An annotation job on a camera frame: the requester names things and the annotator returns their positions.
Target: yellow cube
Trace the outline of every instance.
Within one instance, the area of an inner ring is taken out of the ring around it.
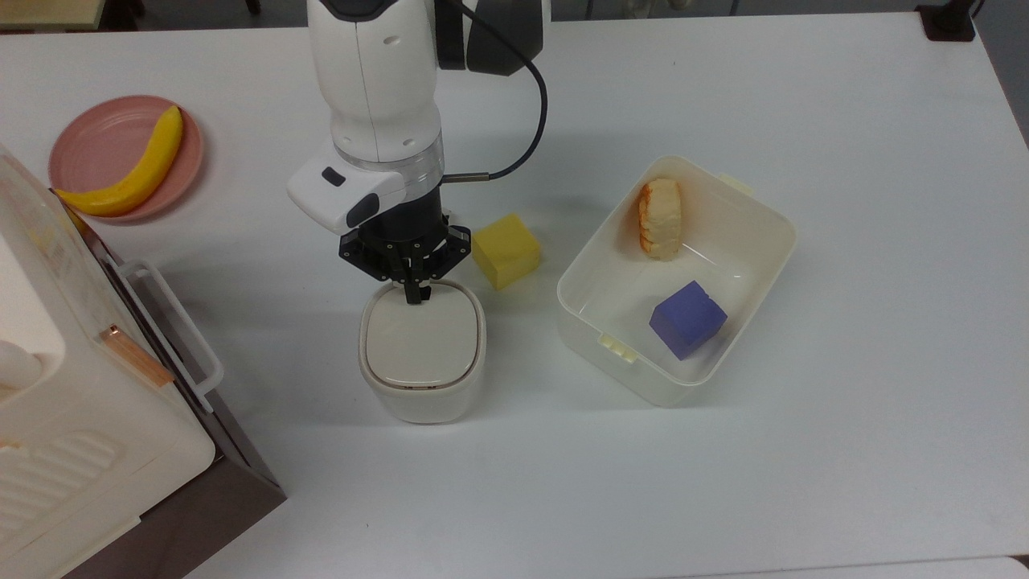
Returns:
[[[511,213],[471,233],[471,257],[494,289],[503,289],[539,265],[539,242]]]

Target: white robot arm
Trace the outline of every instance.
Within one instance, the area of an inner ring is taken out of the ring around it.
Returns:
[[[427,299],[428,281],[469,252],[469,231],[450,225],[439,204],[443,150],[433,98],[437,67],[464,68],[467,53],[472,70],[510,74],[523,63],[531,67],[528,59],[542,45],[538,0],[478,0],[495,21],[506,15],[500,28],[522,40],[517,59],[511,42],[478,30],[490,24],[480,21],[478,27],[465,29],[461,14],[470,10],[456,4],[308,0],[315,70],[331,109],[331,138],[289,180],[289,195],[315,221],[342,236],[344,259],[374,277],[402,283],[410,303]],[[496,30],[490,34],[499,36]],[[531,70],[541,82],[538,71]]]

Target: black cable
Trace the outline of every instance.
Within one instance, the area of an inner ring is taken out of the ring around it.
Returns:
[[[529,69],[529,72],[532,73],[533,78],[536,79],[536,84],[539,85],[539,124],[536,126],[536,136],[533,137],[532,143],[529,145],[529,148],[527,148],[524,153],[522,153],[522,156],[520,156],[518,160],[511,162],[505,169],[501,169],[496,173],[458,173],[454,175],[443,175],[441,182],[452,183],[452,182],[468,182],[468,181],[488,181],[493,179],[499,179],[500,177],[509,174],[514,169],[518,169],[519,167],[522,166],[523,162],[528,160],[529,157],[532,156],[533,151],[536,150],[536,146],[539,144],[539,139],[543,137],[543,126],[546,124],[546,82],[543,81],[543,75],[539,73],[539,70],[536,68],[536,65],[532,64],[532,61],[529,60],[529,58],[526,57],[522,52],[522,50],[518,49],[518,46],[516,46],[509,40],[504,38],[504,35],[500,34],[500,31],[493,28],[493,26],[490,25],[489,23],[483,21],[483,19],[478,17],[475,14],[474,10],[465,6],[464,3],[461,2],[461,0],[447,0],[447,1],[453,4],[459,10],[461,10],[464,13],[464,15],[468,16],[468,20],[483,27],[483,29],[486,30],[486,32],[489,32],[494,38],[497,39],[498,42],[503,44],[508,50],[510,50],[516,57],[518,57],[518,59],[522,61],[522,64],[525,65],[527,69]]]

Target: toast slice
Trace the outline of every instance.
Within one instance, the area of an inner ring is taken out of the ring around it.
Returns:
[[[674,179],[654,179],[640,190],[640,247],[657,259],[670,259],[682,244],[682,194]]]

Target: toy banana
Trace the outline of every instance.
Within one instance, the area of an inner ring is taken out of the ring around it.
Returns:
[[[182,114],[177,106],[171,106],[157,118],[143,156],[120,181],[85,192],[55,191],[65,203],[87,215],[122,215],[146,201],[157,188],[175,160],[180,142]]]

